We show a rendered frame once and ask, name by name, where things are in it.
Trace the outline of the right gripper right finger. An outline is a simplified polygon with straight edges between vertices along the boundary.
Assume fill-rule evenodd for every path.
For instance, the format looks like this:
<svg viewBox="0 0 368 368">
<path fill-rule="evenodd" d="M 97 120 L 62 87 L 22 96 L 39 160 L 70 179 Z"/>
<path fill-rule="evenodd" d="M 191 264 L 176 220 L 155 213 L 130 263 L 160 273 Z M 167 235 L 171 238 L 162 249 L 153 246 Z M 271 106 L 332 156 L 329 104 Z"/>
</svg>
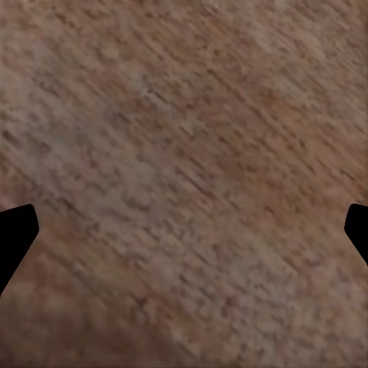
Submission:
<svg viewBox="0 0 368 368">
<path fill-rule="evenodd" d="M 368 206 L 352 204 L 347 213 L 344 230 L 368 264 Z"/>
</svg>

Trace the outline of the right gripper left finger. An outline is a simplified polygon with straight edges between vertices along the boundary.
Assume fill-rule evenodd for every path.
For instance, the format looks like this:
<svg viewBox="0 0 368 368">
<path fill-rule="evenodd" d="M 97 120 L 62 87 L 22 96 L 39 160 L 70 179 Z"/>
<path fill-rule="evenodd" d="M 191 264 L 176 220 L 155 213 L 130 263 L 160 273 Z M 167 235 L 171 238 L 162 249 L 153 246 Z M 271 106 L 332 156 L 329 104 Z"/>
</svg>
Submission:
<svg viewBox="0 0 368 368">
<path fill-rule="evenodd" d="M 0 212 L 0 294 L 39 233 L 32 204 Z"/>
</svg>

